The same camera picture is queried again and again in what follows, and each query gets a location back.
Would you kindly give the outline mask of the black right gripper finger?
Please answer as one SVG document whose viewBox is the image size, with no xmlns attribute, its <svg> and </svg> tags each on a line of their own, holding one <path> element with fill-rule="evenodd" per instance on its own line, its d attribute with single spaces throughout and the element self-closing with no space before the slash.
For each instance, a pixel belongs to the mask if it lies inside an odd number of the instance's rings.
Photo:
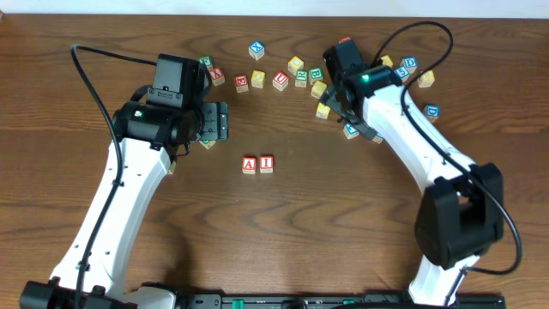
<svg viewBox="0 0 549 309">
<path fill-rule="evenodd" d="M 332 111 L 339 111 L 339 101 L 336 99 L 336 89 L 327 88 L 326 91 L 322 94 L 319 102 L 328 106 Z"/>
<path fill-rule="evenodd" d="M 361 136 L 373 141 L 377 136 L 377 131 L 371 128 L 361 117 L 357 116 L 354 112 L 345 113 L 342 116 L 342 120 L 346 124 L 350 124 L 356 129 Z"/>
</svg>

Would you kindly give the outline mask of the blue 2 block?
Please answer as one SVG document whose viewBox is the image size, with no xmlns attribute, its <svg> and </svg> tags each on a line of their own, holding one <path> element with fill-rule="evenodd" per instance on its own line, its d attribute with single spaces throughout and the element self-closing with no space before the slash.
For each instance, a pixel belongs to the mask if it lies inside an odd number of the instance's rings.
<svg viewBox="0 0 549 309">
<path fill-rule="evenodd" d="M 359 132 L 350 124 L 344 125 L 343 132 L 347 139 L 353 139 L 359 135 Z"/>
</svg>

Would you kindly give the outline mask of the red A block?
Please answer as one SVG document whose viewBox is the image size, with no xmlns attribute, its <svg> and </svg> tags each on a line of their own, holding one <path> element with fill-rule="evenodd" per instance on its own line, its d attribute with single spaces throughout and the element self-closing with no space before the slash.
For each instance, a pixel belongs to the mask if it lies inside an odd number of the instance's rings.
<svg viewBox="0 0 549 309">
<path fill-rule="evenodd" d="M 242 159 L 242 172 L 244 174 L 255 174 L 256 173 L 256 158 L 255 157 L 244 157 Z"/>
</svg>

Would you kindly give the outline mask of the red I block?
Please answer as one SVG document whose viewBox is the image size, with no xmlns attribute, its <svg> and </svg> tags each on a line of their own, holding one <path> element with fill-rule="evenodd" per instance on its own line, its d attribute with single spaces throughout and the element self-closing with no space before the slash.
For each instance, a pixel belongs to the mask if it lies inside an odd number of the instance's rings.
<svg viewBox="0 0 549 309">
<path fill-rule="evenodd" d="M 259 160 L 260 173 L 272 173 L 274 171 L 274 157 L 264 155 Z"/>
</svg>

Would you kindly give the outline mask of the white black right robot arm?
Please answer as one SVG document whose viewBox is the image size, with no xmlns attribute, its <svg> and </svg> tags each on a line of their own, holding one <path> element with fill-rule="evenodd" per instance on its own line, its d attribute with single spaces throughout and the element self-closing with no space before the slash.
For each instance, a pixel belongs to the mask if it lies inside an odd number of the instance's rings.
<svg viewBox="0 0 549 309">
<path fill-rule="evenodd" d="M 448 142 L 387 66 L 328 67 L 321 101 L 363 136 L 382 137 L 422 194 L 414 226 L 423 257 L 407 288 L 412 302 L 447 306 L 467 272 L 504 234 L 503 176 Z"/>
</svg>

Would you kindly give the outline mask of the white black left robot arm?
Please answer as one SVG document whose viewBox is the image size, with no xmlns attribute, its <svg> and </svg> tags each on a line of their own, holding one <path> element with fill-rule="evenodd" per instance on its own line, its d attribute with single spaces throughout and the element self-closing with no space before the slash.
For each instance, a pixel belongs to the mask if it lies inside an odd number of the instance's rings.
<svg viewBox="0 0 549 309">
<path fill-rule="evenodd" d="M 228 137 L 228 105 L 186 108 L 129 101 L 114 115 L 115 140 L 87 215 L 48 282 L 27 282 L 19 306 L 52 308 L 182 308 L 180 292 L 145 284 L 125 292 L 132 247 L 179 146 Z"/>
</svg>

